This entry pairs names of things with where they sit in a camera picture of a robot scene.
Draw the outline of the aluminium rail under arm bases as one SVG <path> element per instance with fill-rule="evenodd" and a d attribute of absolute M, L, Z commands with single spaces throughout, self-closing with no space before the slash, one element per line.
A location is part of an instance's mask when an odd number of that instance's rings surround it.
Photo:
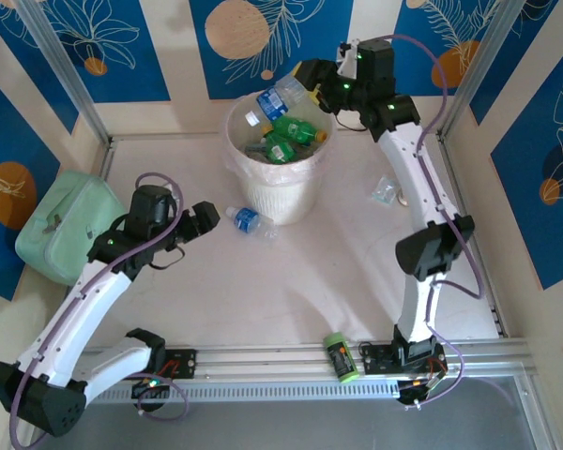
<path fill-rule="evenodd" d="M 501 377 L 537 373 L 531 351 L 521 338 L 456 340 L 444 347 L 449 376 L 464 359 L 466 377 Z M 197 349 L 194 380 L 208 383 L 330 381 L 336 378 L 321 343 L 265 346 L 202 346 Z"/>

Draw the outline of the white plastic waste bin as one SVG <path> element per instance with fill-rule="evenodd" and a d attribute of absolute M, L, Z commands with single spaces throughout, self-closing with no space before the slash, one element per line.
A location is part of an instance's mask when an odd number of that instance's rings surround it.
<path fill-rule="evenodd" d="M 309 158 L 315 151 L 307 152 Z M 290 186 L 271 187 L 244 179 L 232 172 L 240 184 L 248 205 L 267 216 L 278 225 L 288 225 L 302 220 L 318 198 L 325 172 L 309 181 Z"/>

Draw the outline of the small clear plastic packet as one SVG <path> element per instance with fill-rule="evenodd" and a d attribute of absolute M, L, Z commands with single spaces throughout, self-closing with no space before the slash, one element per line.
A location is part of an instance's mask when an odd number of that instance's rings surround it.
<path fill-rule="evenodd" d="M 377 202 L 391 205 L 397 197 L 398 190 L 397 182 L 383 175 L 373 189 L 372 198 Z"/>

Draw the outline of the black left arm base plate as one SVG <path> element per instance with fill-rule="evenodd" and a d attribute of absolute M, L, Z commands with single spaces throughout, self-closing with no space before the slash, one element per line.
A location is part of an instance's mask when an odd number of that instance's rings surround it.
<path fill-rule="evenodd" d="M 159 375 L 172 380 L 191 380 L 197 366 L 195 349 L 169 349 Z"/>

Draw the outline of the blue label water bottle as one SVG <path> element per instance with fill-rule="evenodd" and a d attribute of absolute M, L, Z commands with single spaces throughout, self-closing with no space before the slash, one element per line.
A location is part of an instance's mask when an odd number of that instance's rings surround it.
<path fill-rule="evenodd" d="M 245 119 L 252 128 L 274 122 L 306 96 L 307 90 L 303 84 L 288 74 L 256 97 L 255 105 L 245 114 Z"/>
<path fill-rule="evenodd" d="M 227 207 L 225 215 L 231 219 L 234 226 L 242 233 L 261 239 L 274 239 L 277 237 L 277 228 L 273 221 L 248 207 Z"/>

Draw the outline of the grey metal panel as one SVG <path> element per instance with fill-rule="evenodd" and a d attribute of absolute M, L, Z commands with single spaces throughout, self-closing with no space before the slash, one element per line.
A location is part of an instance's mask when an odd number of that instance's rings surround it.
<path fill-rule="evenodd" d="M 417 410 L 392 399 L 193 403 L 158 423 L 124 404 L 92 406 L 35 450 L 560 450 L 512 377 L 466 378 Z"/>

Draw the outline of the mint green zip pouch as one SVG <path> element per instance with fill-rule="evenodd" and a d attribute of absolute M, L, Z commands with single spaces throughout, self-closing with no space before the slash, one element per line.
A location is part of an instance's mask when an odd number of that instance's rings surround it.
<path fill-rule="evenodd" d="M 88 261 L 94 240 L 125 213 L 102 179 L 64 171 L 23 226 L 15 251 L 46 278 L 72 286 Z"/>

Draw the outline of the green plastic soda bottle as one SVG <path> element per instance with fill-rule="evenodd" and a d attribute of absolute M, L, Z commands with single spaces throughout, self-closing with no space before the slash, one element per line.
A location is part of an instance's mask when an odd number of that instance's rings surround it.
<path fill-rule="evenodd" d="M 294 117 L 282 116 L 272 126 L 276 133 L 300 144 L 324 143 L 327 139 L 325 130 Z"/>
<path fill-rule="evenodd" d="M 275 131 L 269 131 L 264 138 L 266 158 L 271 164 L 281 165 L 294 161 L 296 151 L 288 139 Z"/>

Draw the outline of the aluminium frame post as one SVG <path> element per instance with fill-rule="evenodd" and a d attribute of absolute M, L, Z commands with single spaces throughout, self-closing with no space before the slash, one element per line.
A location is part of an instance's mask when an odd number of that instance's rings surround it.
<path fill-rule="evenodd" d="M 107 128 L 99 117 L 93 99 L 40 4 L 35 0 L 13 0 L 13 4 L 68 97 L 84 117 L 98 141 L 108 148 L 111 138 Z"/>
<path fill-rule="evenodd" d="M 473 61 L 455 93 L 445 120 L 437 132 L 438 140 L 441 143 L 448 140 L 450 133 L 477 93 L 524 4 L 525 0 L 500 0 L 498 2 L 497 12 L 490 21 Z"/>

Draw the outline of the white trash bin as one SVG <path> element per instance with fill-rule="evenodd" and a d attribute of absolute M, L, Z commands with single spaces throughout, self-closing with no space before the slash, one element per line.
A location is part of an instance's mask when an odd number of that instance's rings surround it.
<path fill-rule="evenodd" d="M 262 132 L 251 127 L 245 119 L 256 105 L 256 93 L 239 97 L 233 103 L 221 123 L 221 155 L 225 166 L 236 175 L 258 184 L 271 187 L 290 186 L 322 175 L 337 147 L 338 133 L 334 116 L 322 112 L 309 98 L 292 108 L 289 115 L 305 120 L 327 133 L 325 142 L 317 144 L 308 158 L 282 165 L 254 160 L 245 155 L 245 147 L 256 143 Z"/>

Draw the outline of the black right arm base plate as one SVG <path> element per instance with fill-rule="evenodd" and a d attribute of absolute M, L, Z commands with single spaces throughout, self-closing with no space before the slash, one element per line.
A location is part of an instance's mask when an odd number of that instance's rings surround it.
<path fill-rule="evenodd" d="M 364 341 L 358 345 L 358 352 L 366 375 L 435 374 L 448 371 L 445 352 L 439 343 L 422 359 L 404 364 L 390 344 L 372 344 Z"/>

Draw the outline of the green black cylindrical can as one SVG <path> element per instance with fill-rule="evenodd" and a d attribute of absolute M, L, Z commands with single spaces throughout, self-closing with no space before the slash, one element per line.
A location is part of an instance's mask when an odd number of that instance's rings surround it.
<path fill-rule="evenodd" d="M 347 341 L 341 332 L 324 338 L 324 347 L 340 383 L 349 383 L 359 377 L 358 369 Z"/>

